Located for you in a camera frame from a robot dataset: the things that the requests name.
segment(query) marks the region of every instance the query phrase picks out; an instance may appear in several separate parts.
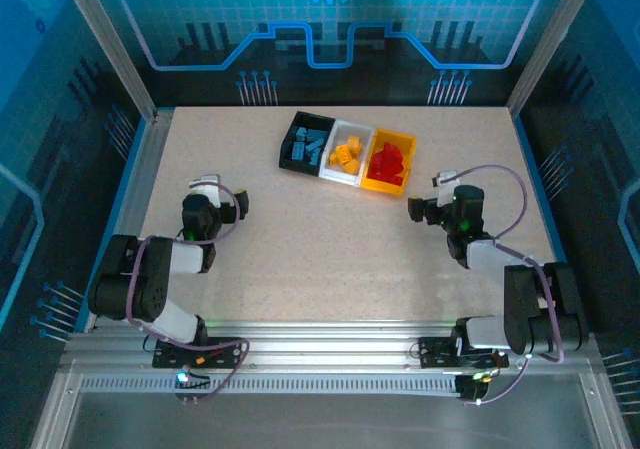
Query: yellow bin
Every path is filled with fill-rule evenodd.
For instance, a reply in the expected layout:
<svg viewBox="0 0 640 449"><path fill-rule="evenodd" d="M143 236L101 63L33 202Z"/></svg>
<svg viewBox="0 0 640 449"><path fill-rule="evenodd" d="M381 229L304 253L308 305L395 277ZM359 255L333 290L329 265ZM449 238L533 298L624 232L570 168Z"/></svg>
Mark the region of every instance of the yellow bin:
<svg viewBox="0 0 640 449"><path fill-rule="evenodd" d="M402 185L396 186L388 182L378 181L377 179L369 179L369 163L371 158L377 152L380 152L384 147L384 143L389 142L394 144L400 149L402 153L402 165L404 170L398 174L402 177ZM404 194L404 188L407 186L409 176L411 175L411 164L413 163L413 155L416 153L416 138L415 136L409 136L407 134L400 134L399 132L388 131L386 129L376 129L373 136L373 144L369 149L367 155L367 161L364 167L364 174L362 175L362 181L360 187L369 189L371 191L386 192L387 194L393 194L394 196L401 196Z"/></svg>

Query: beige tabletop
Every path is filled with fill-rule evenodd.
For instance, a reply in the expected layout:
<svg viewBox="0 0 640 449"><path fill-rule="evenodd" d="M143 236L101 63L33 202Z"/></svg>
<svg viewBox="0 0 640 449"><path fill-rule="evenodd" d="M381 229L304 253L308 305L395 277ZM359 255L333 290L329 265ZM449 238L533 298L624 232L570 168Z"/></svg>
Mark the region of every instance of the beige tabletop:
<svg viewBox="0 0 640 449"><path fill-rule="evenodd" d="M415 135L405 195L279 169L280 144L297 110ZM513 168L533 194L505 108L178 108L141 235L174 236L189 181L217 173L232 190L248 190L250 212L217 244L208 274L171 276L171 297L186 310L208 320L323 322L500 314L502 288L461 268L448 254L444 231L416 224L407 213L407 196L434 196L437 172L485 163ZM488 232L516 218L522 197L509 176L483 172L464 182L485 191ZM530 200L522 224L503 243L550 260Z"/></svg>

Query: table surface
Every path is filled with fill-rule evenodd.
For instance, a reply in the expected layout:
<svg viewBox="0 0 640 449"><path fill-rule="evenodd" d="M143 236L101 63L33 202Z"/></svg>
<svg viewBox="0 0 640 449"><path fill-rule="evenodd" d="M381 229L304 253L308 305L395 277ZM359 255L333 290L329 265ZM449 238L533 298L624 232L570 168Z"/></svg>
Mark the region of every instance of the table surface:
<svg viewBox="0 0 640 449"><path fill-rule="evenodd" d="M298 110L415 135L405 195L279 169L280 144ZM460 267L444 231L416 224L407 213L407 196L434 196L437 172L485 163L516 170L532 194L506 108L178 108L141 235L177 234L187 184L217 173L232 190L248 190L250 212L217 244L208 274L172 275L169 287L173 300L208 321L439 322L500 314L502 288ZM464 182L485 191L488 232L515 220L522 204L515 180L484 171ZM540 211L530 201L503 243L550 260Z"/></svg>

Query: blue block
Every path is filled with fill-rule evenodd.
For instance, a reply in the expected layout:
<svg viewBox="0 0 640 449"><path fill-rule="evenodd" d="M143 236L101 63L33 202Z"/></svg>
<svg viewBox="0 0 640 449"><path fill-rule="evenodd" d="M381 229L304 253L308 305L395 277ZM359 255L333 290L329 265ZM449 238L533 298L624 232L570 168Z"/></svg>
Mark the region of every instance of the blue block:
<svg viewBox="0 0 640 449"><path fill-rule="evenodd" d="M319 159L320 159L320 148L317 148L317 149L315 149L313 151L313 154L311 154L311 162L310 162L310 164L312 166L317 166Z"/></svg>
<svg viewBox="0 0 640 449"><path fill-rule="evenodd" d="M326 131L319 131L317 129L307 129L307 141L316 141L318 139L324 139L327 137Z"/></svg>
<svg viewBox="0 0 640 449"><path fill-rule="evenodd" d="M304 127L298 127L296 131L296 141L304 142L305 137L307 137L307 129Z"/></svg>
<svg viewBox="0 0 640 449"><path fill-rule="evenodd" d="M305 149L307 155L311 156L313 151L315 151L320 146L322 146L322 144L324 144L324 139L317 139L315 142L312 142L311 144L308 144L306 149Z"/></svg>
<svg viewBox="0 0 640 449"><path fill-rule="evenodd" d="M294 142L291 160L301 161L302 159L304 159L304 142Z"/></svg>

